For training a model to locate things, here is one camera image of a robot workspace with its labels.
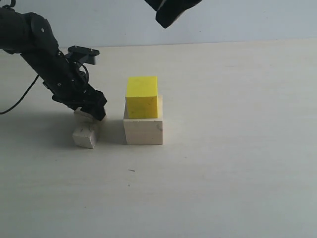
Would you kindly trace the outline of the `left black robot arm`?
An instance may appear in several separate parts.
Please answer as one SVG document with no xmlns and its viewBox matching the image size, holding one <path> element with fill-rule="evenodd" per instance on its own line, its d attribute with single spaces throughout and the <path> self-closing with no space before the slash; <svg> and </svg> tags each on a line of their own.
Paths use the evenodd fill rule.
<svg viewBox="0 0 317 238">
<path fill-rule="evenodd" d="M 81 111 L 102 121 L 107 100 L 103 92 L 89 83 L 85 64 L 96 64 L 98 50 L 80 46 L 60 49 L 47 19 L 33 13 L 19 13 L 11 5 L 0 8 L 0 48 L 8 54 L 19 54 L 42 78 L 52 99 L 72 110 Z"/>
</svg>

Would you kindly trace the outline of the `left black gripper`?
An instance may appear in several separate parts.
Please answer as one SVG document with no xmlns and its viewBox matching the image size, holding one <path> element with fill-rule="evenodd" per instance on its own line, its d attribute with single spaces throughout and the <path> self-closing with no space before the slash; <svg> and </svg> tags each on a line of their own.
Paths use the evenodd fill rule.
<svg viewBox="0 0 317 238">
<path fill-rule="evenodd" d="M 87 63 L 68 59 L 66 54 L 59 49 L 39 50 L 39 76 L 43 84 L 52 92 L 54 101 L 74 110 L 76 119 L 102 121 L 107 99 L 90 85 Z"/>
</svg>

